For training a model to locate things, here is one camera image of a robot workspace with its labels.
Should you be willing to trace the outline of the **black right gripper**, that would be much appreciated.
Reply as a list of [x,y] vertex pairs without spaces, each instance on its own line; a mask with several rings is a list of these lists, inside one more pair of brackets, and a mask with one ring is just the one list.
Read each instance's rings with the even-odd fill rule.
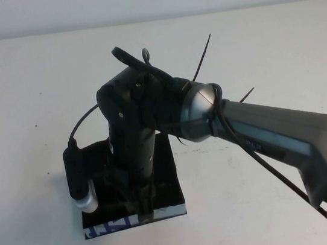
[[109,178],[110,183],[121,193],[126,201],[136,202],[138,222],[140,223],[146,221],[147,217],[148,221],[154,220],[153,202],[156,196],[154,172],[155,170],[152,169],[148,176],[142,176],[145,174],[144,171],[130,173],[126,168],[115,167]]

